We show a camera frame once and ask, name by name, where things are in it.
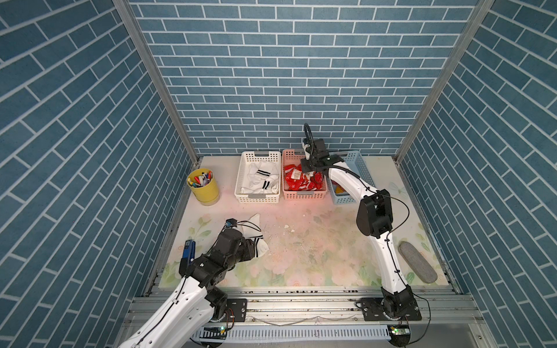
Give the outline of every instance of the white sock in basket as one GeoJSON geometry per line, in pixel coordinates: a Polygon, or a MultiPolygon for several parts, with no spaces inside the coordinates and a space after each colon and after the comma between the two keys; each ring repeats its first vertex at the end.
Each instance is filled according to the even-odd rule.
{"type": "MultiPolygon", "coordinates": [[[[259,227],[259,213],[252,216],[248,221],[259,227]]],[[[261,234],[261,232],[248,227],[252,225],[251,223],[244,222],[242,224],[245,226],[238,227],[241,228],[240,231],[242,232],[244,238],[251,239],[255,243],[255,257],[261,257],[269,251],[269,246],[267,245],[267,242],[263,240],[263,234],[261,234]]]]}
{"type": "Polygon", "coordinates": [[[247,174],[248,187],[242,187],[242,193],[279,193],[279,169],[269,161],[252,163],[247,174]]]}

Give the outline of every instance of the pen holder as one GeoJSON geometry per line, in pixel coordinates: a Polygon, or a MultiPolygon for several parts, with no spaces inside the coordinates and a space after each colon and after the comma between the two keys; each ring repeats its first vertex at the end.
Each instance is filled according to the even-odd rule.
{"type": "MultiPolygon", "coordinates": [[[[202,175],[202,173],[209,173],[209,169],[207,168],[199,168],[194,170],[188,176],[188,179],[195,182],[194,177],[198,177],[202,175]]],[[[196,195],[197,200],[203,205],[213,205],[218,202],[220,197],[218,191],[217,181],[215,180],[214,174],[211,178],[211,181],[203,186],[203,187],[192,187],[190,184],[186,183],[189,188],[192,190],[193,194],[196,195]]]]}

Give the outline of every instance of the floor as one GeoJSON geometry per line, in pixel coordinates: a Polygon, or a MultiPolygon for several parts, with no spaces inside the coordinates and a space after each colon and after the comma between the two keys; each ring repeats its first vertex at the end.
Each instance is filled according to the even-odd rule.
{"type": "MultiPolygon", "coordinates": [[[[394,233],[395,247],[401,241],[410,242],[438,274],[435,283],[424,284],[399,256],[406,280],[412,286],[448,287],[391,157],[364,159],[375,186],[386,188],[391,196],[410,207],[408,221],[394,233]]],[[[221,198],[215,205],[205,207],[190,195],[159,288],[178,284],[178,265],[187,239],[195,240],[199,256],[213,244],[226,219],[247,220],[256,213],[261,214],[261,228],[270,250],[260,258],[237,264],[220,287],[380,287],[377,260],[356,226],[356,203],[333,205],[331,197],[326,196],[323,200],[293,201],[281,197],[277,204],[240,204],[234,196],[239,164],[240,156],[203,158],[201,166],[214,173],[221,198]]],[[[406,208],[396,200],[392,200],[392,207],[393,225],[397,226],[406,217],[406,208]]]]}

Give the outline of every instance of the basket handle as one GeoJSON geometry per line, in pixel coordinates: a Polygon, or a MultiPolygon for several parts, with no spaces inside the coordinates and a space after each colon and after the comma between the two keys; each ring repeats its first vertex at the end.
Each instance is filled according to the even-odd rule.
{"type": "Polygon", "coordinates": [[[249,199],[265,199],[267,195],[265,193],[250,193],[247,195],[249,199]]]}
{"type": "Polygon", "coordinates": [[[333,151],[329,152],[330,155],[346,156],[349,151],[333,151]]]}

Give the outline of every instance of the pink basket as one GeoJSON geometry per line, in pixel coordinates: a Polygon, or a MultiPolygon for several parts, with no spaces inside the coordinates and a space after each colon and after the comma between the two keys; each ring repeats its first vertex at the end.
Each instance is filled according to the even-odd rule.
{"type": "Polygon", "coordinates": [[[327,185],[319,191],[288,191],[288,184],[284,180],[284,167],[289,164],[299,165],[300,160],[305,157],[303,150],[286,149],[282,151],[282,192],[285,199],[323,199],[327,194],[327,185]]]}

